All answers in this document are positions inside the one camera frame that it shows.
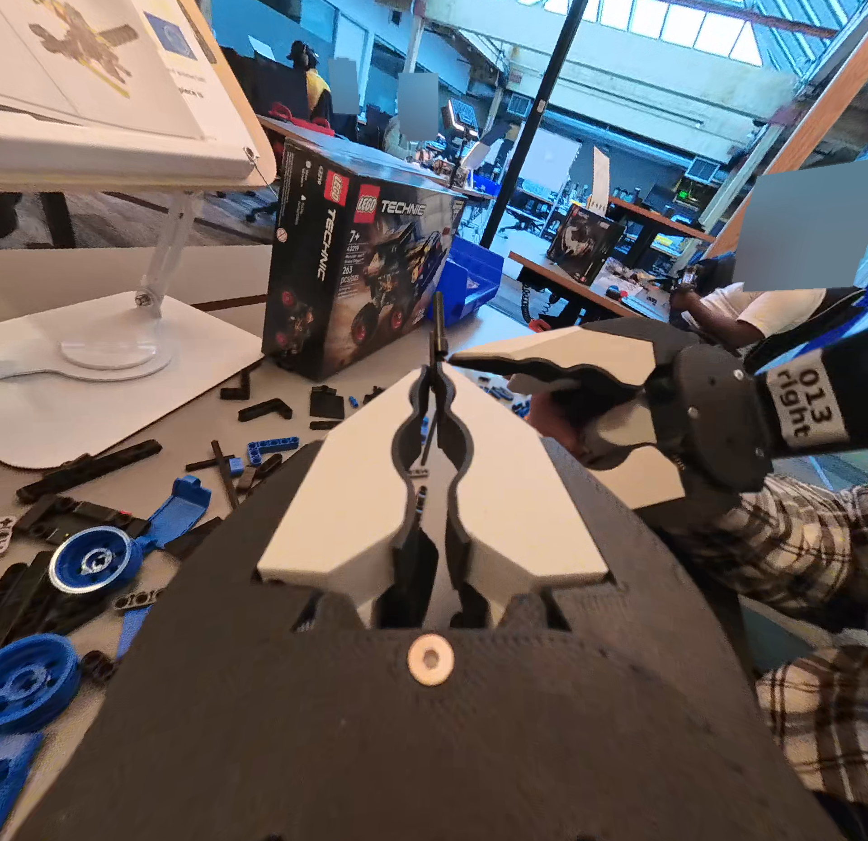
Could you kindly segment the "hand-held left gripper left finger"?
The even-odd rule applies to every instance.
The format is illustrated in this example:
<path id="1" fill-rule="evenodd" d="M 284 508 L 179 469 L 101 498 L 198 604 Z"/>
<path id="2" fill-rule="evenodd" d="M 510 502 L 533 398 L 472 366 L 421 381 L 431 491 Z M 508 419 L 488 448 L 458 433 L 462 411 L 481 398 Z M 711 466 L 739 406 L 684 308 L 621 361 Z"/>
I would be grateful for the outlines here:
<path id="1" fill-rule="evenodd" d="M 421 626 L 435 547 L 409 472 L 430 382 L 430 368 L 410 372 L 325 436 L 258 561 L 262 581 L 372 602 L 387 627 Z"/>

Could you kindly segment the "pile of small toy pins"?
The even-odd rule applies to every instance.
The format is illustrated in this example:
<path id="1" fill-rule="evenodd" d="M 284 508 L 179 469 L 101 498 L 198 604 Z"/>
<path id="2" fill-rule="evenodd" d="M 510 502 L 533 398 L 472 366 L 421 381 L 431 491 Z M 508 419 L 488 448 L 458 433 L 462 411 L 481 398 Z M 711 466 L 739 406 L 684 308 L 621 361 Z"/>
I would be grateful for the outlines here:
<path id="1" fill-rule="evenodd" d="M 498 403 L 506 406 L 518 418 L 524 420 L 530 412 L 530 396 L 509 389 L 507 382 L 487 374 L 474 377 L 477 387 Z"/>

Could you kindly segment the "black axle with printed brick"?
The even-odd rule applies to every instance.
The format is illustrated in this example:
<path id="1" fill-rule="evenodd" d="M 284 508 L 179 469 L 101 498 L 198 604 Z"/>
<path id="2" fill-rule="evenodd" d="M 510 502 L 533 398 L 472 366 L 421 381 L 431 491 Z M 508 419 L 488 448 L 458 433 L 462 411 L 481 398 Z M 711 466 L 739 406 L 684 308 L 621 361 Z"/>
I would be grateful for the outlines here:
<path id="1" fill-rule="evenodd" d="M 443 294 L 439 291 L 433 295 L 431 310 L 433 314 L 433 330 L 429 336 L 429 394 L 433 398 L 435 412 L 433 413 L 433 418 L 428 421 L 426 426 L 425 444 L 420 460 L 420 467 L 422 469 L 426 468 L 433 437 L 441 417 L 443 402 L 442 363 L 449 352 L 444 325 Z"/>

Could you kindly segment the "person's right forearm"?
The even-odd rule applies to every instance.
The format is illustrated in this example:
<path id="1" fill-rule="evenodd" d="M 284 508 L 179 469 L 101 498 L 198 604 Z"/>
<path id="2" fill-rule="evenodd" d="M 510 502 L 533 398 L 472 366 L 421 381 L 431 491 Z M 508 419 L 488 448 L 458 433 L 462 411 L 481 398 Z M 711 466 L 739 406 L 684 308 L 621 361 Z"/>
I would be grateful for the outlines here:
<path id="1" fill-rule="evenodd" d="M 772 474 L 717 519 L 660 537 L 743 597 L 831 633 L 866 630 L 866 484 Z"/>

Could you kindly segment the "brown wooden desk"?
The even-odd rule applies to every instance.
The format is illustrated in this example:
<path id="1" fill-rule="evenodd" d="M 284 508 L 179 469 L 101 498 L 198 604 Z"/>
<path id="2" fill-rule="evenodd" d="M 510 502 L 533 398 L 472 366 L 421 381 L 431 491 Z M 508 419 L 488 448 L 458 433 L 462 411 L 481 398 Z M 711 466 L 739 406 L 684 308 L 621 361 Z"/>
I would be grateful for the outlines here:
<path id="1" fill-rule="evenodd" d="M 629 203 L 616 196 L 609 197 L 609 206 L 620 222 L 635 222 L 642 227 L 633 248 L 626 258 L 626 265 L 635 268 L 646 250 L 649 250 L 657 235 L 695 240 L 711 246 L 715 237 L 700 229 L 668 219 L 664 215 Z M 545 287 L 564 298 L 568 305 L 561 314 L 563 322 L 572 326 L 580 322 L 609 319 L 613 316 L 643 316 L 658 321 L 668 321 L 667 294 L 661 290 L 649 291 L 634 282 L 612 278 L 622 289 L 632 289 L 624 301 L 617 301 L 606 294 L 608 281 L 603 283 L 578 282 L 568 272 L 547 257 L 548 242 L 527 232 L 519 232 L 509 241 L 508 257 L 522 266 L 518 281 L 535 288 Z"/>

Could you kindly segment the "printed task card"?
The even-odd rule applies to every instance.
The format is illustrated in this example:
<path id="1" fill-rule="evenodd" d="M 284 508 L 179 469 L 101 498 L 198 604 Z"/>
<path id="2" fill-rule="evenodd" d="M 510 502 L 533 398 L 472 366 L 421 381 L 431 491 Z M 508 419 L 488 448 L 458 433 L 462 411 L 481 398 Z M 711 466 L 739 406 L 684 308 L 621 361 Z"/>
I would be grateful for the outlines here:
<path id="1" fill-rule="evenodd" d="M 209 141 L 222 136 L 222 88 L 177 0 L 139 0 L 160 59 Z"/>

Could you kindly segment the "person's right hand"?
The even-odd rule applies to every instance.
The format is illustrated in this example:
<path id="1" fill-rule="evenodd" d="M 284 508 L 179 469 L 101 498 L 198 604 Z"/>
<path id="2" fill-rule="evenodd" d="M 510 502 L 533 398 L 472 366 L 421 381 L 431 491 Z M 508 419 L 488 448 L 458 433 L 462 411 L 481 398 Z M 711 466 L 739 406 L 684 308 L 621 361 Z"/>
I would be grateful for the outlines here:
<path id="1" fill-rule="evenodd" d="M 570 418 L 567 407 L 557 401 L 556 395 L 560 395 L 560 392 L 538 392 L 532 395 L 525 421 L 540 437 L 555 440 L 577 462 L 590 467 L 594 458 L 587 446 L 584 431 L 587 423 L 576 423 Z"/>

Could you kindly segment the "dark toy set box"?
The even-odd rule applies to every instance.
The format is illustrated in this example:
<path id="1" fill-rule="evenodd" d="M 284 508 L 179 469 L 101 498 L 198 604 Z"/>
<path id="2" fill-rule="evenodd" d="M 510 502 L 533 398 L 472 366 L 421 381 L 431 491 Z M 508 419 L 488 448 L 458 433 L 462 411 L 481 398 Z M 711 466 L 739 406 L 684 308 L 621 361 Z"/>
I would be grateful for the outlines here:
<path id="1" fill-rule="evenodd" d="M 548 247 L 546 259 L 575 282 L 591 287 L 624 229 L 622 223 L 572 202 Z"/>

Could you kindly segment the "blue bin with plastic bags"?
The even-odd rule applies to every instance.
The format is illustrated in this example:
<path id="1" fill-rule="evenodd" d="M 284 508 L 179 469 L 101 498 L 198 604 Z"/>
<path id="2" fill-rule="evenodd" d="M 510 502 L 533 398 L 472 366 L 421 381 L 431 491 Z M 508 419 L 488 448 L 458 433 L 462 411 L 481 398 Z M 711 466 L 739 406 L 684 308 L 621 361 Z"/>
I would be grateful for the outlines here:
<path id="1" fill-rule="evenodd" d="M 504 271 L 501 254 L 455 236 L 436 286 L 443 298 L 443 324 L 454 326 L 497 294 Z"/>

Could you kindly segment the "blue curved toy panel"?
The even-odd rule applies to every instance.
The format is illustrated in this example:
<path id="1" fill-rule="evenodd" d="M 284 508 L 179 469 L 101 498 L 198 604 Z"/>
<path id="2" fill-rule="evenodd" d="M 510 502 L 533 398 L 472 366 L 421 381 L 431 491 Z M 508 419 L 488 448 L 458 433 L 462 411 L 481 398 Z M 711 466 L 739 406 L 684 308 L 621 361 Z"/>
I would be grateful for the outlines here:
<path id="1" fill-rule="evenodd" d="M 28 780 L 42 747 L 42 732 L 1 736 L 1 825 L 4 825 Z"/>
<path id="2" fill-rule="evenodd" d="M 211 496 L 199 478 L 187 475 L 175 479 L 171 495 L 148 517 L 148 527 L 136 539 L 136 547 L 145 555 L 165 549 L 197 525 L 208 511 Z"/>

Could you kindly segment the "whiteboard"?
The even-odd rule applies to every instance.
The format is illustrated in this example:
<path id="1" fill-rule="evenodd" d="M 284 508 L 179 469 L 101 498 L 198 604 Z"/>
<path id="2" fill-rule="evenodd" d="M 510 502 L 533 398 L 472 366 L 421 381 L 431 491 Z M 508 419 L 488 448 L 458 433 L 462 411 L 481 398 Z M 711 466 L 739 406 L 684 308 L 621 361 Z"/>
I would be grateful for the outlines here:
<path id="1" fill-rule="evenodd" d="M 568 181 L 581 147 L 580 140 L 539 129 L 519 172 L 516 189 L 543 202 L 554 201 Z"/>

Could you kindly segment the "black support pole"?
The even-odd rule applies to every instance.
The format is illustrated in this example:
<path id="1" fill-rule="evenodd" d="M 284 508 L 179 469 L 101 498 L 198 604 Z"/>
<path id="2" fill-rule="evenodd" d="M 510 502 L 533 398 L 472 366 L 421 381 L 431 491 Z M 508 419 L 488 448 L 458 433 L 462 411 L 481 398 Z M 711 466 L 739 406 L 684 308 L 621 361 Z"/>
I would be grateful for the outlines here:
<path id="1" fill-rule="evenodd" d="M 507 167 L 505 177 L 502 181 L 501 189 L 496 196 L 494 206 L 484 228 L 480 245 L 485 249 L 491 247 L 491 243 L 495 238 L 496 232 L 509 204 L 509 200 L 515 190 L 515 185 L 522 167 L 528 156 L 530 146 L 535 139 L 543 114 L 548 107 L 553 88 L 555 87 L 570 48 L 575 41 L 576 33 L 589 1 L 590 0 L 573 0 L 569 6 L 557 42 L 548 60 L 548 65 L 542 75 L 537 95 L 532 104 L 532 109 L 528 113 L 524 129 L 512 150 L 512 158 L 509 161 L 509 166 Z"/>

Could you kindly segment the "blue wheel hub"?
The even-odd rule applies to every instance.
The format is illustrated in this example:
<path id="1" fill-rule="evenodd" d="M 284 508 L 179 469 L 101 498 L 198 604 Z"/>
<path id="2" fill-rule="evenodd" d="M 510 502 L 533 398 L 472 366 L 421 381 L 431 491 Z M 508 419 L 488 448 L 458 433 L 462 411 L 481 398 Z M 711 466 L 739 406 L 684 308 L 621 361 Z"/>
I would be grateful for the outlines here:
<path id="1" fill-rule="evenodd" d="M 80 686 L 80 659 L 67 637 L 33 634 L 13 641 L 1 650 L 1 734 L 48 727 Z"/>
<path id="2" fill-rule="evenodd" d="M 126 532 L 97 526 L 72 535 L 53 553 L 51 585 L 72 597 L 102 597 L 133 581 L 143 562 L 142 545 Z"/>

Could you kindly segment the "white book stand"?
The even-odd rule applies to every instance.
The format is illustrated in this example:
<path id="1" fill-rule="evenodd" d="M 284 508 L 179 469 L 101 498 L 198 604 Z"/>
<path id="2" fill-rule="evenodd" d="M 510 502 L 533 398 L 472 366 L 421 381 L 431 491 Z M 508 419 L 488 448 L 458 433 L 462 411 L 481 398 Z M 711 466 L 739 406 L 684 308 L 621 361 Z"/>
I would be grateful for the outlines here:
<path id="1" fill-rule="evenodd" d="M 194 16 L 223 57 L 196 6 Z M 2 462 L 6 465 L 41 470 L 84 452 L 102 452 L 261 356 L 251 334 L 168 298 L 168 282 L 201 211 L 203 193 L 264 188 L 277 173 L 263 128 L 226 64 L 230 87 L 255 118 L 260 158 L 252 183 L 197 189 L 136 184 L 2 189 L 75 194 L 143 189 L 170 197 L 156 248 L 135 290 L 2 322 Z"/>

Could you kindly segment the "person's plaid shirt torso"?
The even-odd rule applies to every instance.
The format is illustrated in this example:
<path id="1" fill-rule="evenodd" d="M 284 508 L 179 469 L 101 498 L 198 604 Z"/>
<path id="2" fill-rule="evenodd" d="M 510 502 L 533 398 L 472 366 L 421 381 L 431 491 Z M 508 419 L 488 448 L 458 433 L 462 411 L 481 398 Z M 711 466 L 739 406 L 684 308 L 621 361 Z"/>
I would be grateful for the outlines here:
<path id="1" fill-rule="evenodd" d="M 803 786 L 867 805 L 867 648 L 826 648 L 765 673 L 760 712 Z"/>

